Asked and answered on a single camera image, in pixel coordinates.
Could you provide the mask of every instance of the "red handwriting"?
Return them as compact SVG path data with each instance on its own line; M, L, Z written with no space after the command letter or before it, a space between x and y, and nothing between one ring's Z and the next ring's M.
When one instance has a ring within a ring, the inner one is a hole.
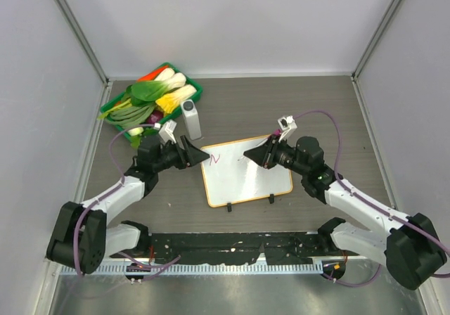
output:
M216 159L216 157L215 157L214 155L211 155L211 158L210 158L210 166L211 166L213 160L214 160L214 164L217 164L217 162L219 161L219 159L220 159L220 155L219 155L219 157L218 157L217 159Z

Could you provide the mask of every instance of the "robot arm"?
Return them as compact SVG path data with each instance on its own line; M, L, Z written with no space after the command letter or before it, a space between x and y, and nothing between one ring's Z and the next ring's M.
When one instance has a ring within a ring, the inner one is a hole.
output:
M263 145L245 151L244 156L267 169L281 165L300 174L302 186L311 197L342 210L368 228L366 231L344 219L333 218L318 232L327 246L349 250L385 265L397 282L412 290L446 263L443 250L409 227L392 220L392 216L396 216L438 238L427 217L420 213L411 217L393 210L362 193L339 174L342 184L351 188L351 192L348 192L336 179L335 172L325 163L323 150L317 139L301 137L293 148L286 139L297 128L294 119L292 116L282 117L278 123L281 127L280 134L270 135ZM355 193L386 211L389 216L362 202Z
M148 228L132 221L107 229L107 225L125 208L146 197L158 183L158 173L170 167L185 169L210 157L181 136L183 148L176 142L173 131L176 123L168 121L159 136L142 139L133 165L125 172L124 180L96 197L81 204L65 203L53 228L46 256L48 259L75 267L73 236L75 224L83 211L98 203L86 215L79 232L79 262L83 273L93 273L104 257L122 250L144 252L149 242Z

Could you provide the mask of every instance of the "gray wall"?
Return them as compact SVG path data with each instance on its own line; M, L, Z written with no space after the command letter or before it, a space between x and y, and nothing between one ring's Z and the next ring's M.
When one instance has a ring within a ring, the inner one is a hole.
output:
M53 0L0 0L0 314L32 314L102 84Z
M360 78L400 208L450 244L450 0L405 0ZM442 271L450 271L447 265ZM450 310L450 281L433 281Z
M105 72L352 72L390 0L68 0Z

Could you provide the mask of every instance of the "white bottle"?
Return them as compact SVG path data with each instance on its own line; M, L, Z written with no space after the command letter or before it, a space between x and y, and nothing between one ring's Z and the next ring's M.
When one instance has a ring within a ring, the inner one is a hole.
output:
M181 111L183 112L184 124L189 133L191 140L199 139L202 136L200 130L200 121L198 120L198 112L194 102L191 99L181 103Z

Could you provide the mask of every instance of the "whiteboard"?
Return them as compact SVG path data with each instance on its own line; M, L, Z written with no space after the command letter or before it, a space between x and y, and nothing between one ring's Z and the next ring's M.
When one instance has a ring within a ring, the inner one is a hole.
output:
M244 151L266 138L260 136L202 148L211 155L201 163L209 206L243 203L293 190L290 170L279 165L265 169L243 157Z

